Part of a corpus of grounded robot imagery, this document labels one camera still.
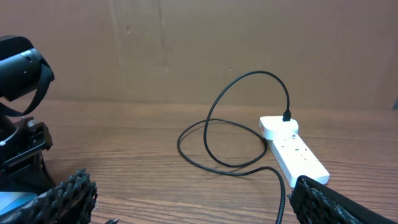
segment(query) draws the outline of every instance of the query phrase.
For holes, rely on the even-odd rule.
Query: cord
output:
[[[226,166],[226,167],[246,167],[246,166],[249,166],[249,165],[251,165],[251,164],[257,162],[259,159],[261,159],[261,158],[266,154],[266,152],[267,152],[267,141],[266,141],[266,139],[265,139],[263,136],[261,136],[260,134],[258,134],[258,133],[255,132],[254,130],[252,130],[251,128],[246,127],[246,126],[244,126],[244,125],[242,125],[242,124],[236,123],[236,122],[234,122],[234,121],[228,121],[228,120],[219,119],[219,118],[210,118],[210,117],[211,117],[211,114],[213,113],[214,108],[215,108],[216,105],[217,105],[217,103],[219,102],[219,100],[221,99],[221,97],[225,94],[225,92],[226,92],[232,85],[234,85],[237,81],[239,81],[240,79],[242,79],[242,78],[244,78],[244,77],[246,77],[246,76],[253,75],[253,74],[257,74],[257,73],[270,75],[270,76],[272,76],[273,78],[275,78],[275,79],[282,85],[282,88],[283,88],[284,91],[285,91],[286,99],[287,99],[287,106],[286,106],[286,110],[285,110],[285,112],[284,112],[284,115],[283,115],[283,118],[282,118],[282,119],[283,119],[283,121],[290,121],[291,112],[290,112],[290,110],[289,110],[289,106],[290,106],[289,93],[287,92],[286,86],[284,85],[284,83],[282,82],[282,80],[280,80],[276,75],[272,74],[271,72],[253,71],[253,72],[249,72],[249,73],[246,73],[246,74],[244,74],[244,75],[241,75],[240,77],[236,78],[235,80],[233,80],[230,84],[228,84],[228,85],[225,87],[225,89],[220,93],[220,95],[218,95],[216,101],[213,103],[213,106],[211,106],[211,108],[210,108],[210,110],[209,110],[209,113],[208,113],[208,115],[207,115],[206,120],[196,122],[195,124],[189,126],[185,131],[183,131],[183,132],[181,133],[181,135],[180,135],[180,136],[178,137],[178,139],[177,139],[177,149],[178,149],[179,153],[181,154],[181,156],[182,156],[185,160],[187,160],[188,162],[190,162],[191,164],[193,164],[193,165],[195,165],[195,166],[197,166],[197,167],[199,167],[199,168],[201,168],[201,169],[204,169],[204,170],[207,170],[207,171],[210,171],[210,172],[214,172],[214,173],[216,173],[216,174],[228,175],[228,176],[233,176],[233,177],[241,177],[241,176],[253,174],[253,173],[255,173],[255,172],[259,172],[259,171],[261,171],[261,170],[271,170],[271,171],[273,171],[273,172],[276,174],[276,176],[278,177],[279,183],[280,183],[280,202],[279,202],[278,215],[277,215],[277,219],[276,219],[276,224],[280,224],[280,223],[282,223],[282,217],[283,217],[283,215],[284,215],[286,192],[285,192],[284,180],[283,180],[282,176],[280,175],[280,173],[279,173],[276,169],[274,169],[274,168],[272,168],[272,167],[265,166],[265,167],[260,167],[260,168],[257,168],[257,169],[254,169],[254,170],[250,170],[250,171],[247,171],[247,172],[242,172],[242,173],[220,171],[220,170],[216,170],[216,169],[212,169],[212,168],[203,166],[203,165],[201,165],[201,164],[199,164],[199,163],[197,163],[197,162],[191,160],[187,155],[185,155],[185,154],[182,152],[181,147],[180,147],[181,139],[182,139],[183,135],[184,135],[187,131],[189,131],[191,128],[195,127],[196,125],[198,125],[198,124],[200,124],[200,123],[205,123],[205,129],[204,129],[204,131],[203,131],[203,142],[205,143],[206,151],[207,151],[207,153],[210,155],[210,157],[211,157],[212,159],[214,159],[216,162],[218,162],[219,164],[221,164],[221,165],[223,165],[223,166]],[[255,135],[262,141],[262,143],[264,144],[264,152],[262,152],[262,153],[261,153],[259,156],[257,156],[255,159],[253,159],[253,160],[251,160],[251,161],[249,161],[249,162],[245,162],[245,163],[243,163],[243,164],[231,165],[231,164],[227,164],[227,163],[225,163],[225,162],[223,162],[223,161],[220,161],[219,159],[217,159],[217,158],[213,155],[213,153],[211,153],[211,151],[210,151],[210,149],[209,149],[209,147],[208,147],[208,145],[207,145],[207,129],[208,129],[208,125],[209,125],[209,122],[210,122],[210,121],[222,121],[222,122],[226,122],[226,123],[233,124],[233,125],[235,125],[235,126],[244,128],[244,129],[246,129],[246,130],[252,132],[252,133],[255,134]]]

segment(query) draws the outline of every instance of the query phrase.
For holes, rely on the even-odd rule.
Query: wooden table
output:
[[[44,152],[58,183],[87,167],[98,184],[93,223],[274,223],[279,205],[275,174],[245,178],[196,168],[177,152],[178,135],[205,119],[209,105],[44,101],[34,112],[50,128],[54,147]],[[283,108],[218,106],[224,118],[258,130],[260,116]],[[330,172],[328,186],[398,222],[398,111],[292,108],[300,135]],[[262,151],[253,134],[213,124],[210,148],[223,161],[242,163]],[[220,170],[203,146],[203,128],[182,143],[194,160]],[[271,151],[251,167],[279,169]],[[291,188],[285,183],[287,193]],[[287,202],[283,223],[298,223]]]

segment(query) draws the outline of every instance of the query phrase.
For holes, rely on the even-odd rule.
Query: textured gripper pad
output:
[[[362,224],[334,200],[309,187],[305,180],[297,182],[288,198],[301,224]]]
[[[90,182],[90,175],[85,171],[78,170],[66,182],[39,195],[2,223],[89,223],[97,193],[95,182]]]

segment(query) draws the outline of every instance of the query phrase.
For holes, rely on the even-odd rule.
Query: power strip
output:
[[[291,187],[295,187],[301,175],[321,184],[328,182],[329,172],[297,134],[299,125],[296,120],[283,121],[282,116],[265,116],[260,118],[259,125]]]

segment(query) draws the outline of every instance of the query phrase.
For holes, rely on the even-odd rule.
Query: brown wall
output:
[[[212,103],[267,70],[292,106],[378,109],[398,96],[397,11],[396,0],[2,0],[0,35],[46,57],[50,99]],[[223,103],[284,95],[258,75]]]

